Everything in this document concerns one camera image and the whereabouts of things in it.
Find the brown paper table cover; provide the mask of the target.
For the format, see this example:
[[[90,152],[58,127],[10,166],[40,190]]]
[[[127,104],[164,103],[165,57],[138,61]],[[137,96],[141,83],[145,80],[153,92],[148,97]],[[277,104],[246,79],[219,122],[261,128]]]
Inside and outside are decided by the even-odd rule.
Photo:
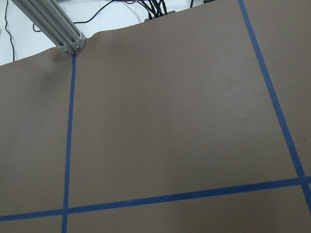
[[[0,230],[310,232],[310,1],[217,0],[1,66]]]

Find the aluminium frame post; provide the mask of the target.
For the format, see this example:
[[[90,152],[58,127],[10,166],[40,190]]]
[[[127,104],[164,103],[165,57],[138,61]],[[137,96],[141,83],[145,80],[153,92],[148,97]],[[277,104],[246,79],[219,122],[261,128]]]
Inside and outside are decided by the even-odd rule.
[[[87,39],[54,0],[15,0],[13,3],[62,53],[85,48]]]

